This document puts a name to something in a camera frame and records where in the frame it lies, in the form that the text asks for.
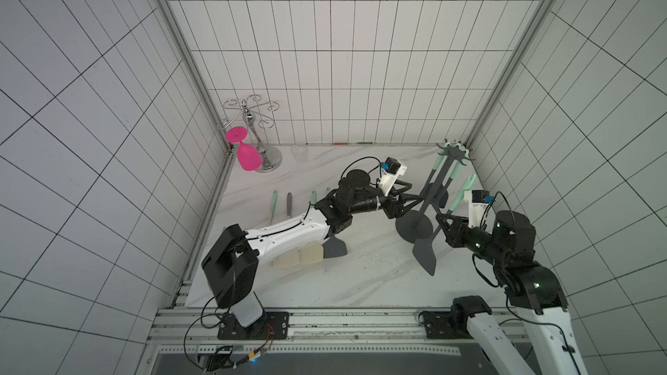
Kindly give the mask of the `grey utensil green handle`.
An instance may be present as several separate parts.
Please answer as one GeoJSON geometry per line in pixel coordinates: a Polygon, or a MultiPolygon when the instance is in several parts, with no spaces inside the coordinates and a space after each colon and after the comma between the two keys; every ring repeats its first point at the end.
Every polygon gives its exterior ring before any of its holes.
{"type": "Polygon", "coordinates": [[[322,247],[324,259],[339,258],[347,255],[346,243],[338,239],[335,235],[329,236],[322,247]]]}

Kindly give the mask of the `cream spatula green handle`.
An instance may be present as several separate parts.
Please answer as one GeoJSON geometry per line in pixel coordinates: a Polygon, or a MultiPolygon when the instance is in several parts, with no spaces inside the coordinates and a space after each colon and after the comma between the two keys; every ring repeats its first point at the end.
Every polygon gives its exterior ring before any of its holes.
{"type": "Polygon", "coordinates": [[[270,212],[269,212],[269,226],[273,225],[274,221],[274,214],[277,206],[277,201],[278,201],[278,191],[274,190],[271,196],[271,203],[270,203],[270,212]]]}

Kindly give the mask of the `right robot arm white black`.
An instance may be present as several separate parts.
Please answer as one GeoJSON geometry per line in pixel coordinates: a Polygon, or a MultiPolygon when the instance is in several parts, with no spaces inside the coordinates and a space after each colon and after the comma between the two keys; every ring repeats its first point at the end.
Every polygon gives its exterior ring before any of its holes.
{"type": "MultiPolygon", "coordinates": [[[[543,374],[585,374],[587,369],[571,326],[571,314],[558,277],[534,258],[536,230],[521,214],[497,214],[492,232],[471,227],[466,217],[440,214],[439,226],[452,248],[466,248],[491,264],[505,307],[520,321],[543,374]]],[[[528,365],[479,296],[453,301],[449,326],[474,339],[500,374],[531,374],[528,365]]]]}

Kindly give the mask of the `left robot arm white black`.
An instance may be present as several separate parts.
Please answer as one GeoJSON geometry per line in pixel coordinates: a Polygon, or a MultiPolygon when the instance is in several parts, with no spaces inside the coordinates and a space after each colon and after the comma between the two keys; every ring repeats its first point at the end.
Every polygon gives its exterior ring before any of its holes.
{"type": "Polygon", "coordinates": [[[369,173],[353,169],[302,215],[260,229],[227,227],[201,261],[212,300],[244,328],[262,321],[265,310],[254,293],[260,265],[281,256],[292,260],[297,253],[313,253],[316,260],[345,256],[347,246],[337,234],[350,227],[355,215],[382,211],[398,220],[424,201],[408,192],[412,185],[399,179],[403,174],[404,168],[381,172],[372,183],[369,173]]]}

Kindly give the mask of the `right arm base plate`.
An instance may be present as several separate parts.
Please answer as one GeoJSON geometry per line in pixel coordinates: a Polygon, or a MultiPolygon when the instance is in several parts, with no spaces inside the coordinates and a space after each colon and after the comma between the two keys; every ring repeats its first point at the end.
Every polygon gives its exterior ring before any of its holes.
{"type": "Polygon", "coordinates": [[[467,323],[476,317],[487,315],[487,312],[454,310],[449,312],[422,311],[418,322],[424,327],[429,340],[470,340],[467,323]]]}

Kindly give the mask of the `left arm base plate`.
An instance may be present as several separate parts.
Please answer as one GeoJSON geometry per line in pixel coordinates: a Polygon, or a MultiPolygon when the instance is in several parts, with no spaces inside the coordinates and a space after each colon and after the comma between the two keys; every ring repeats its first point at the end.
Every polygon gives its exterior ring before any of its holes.
{"type": "Polygon", "coordinates": [[[229,314],[218,327],[219,340],[286,340],[289,312],[265,312],[258,321],[244,327],[234,314],[229,314]]]}

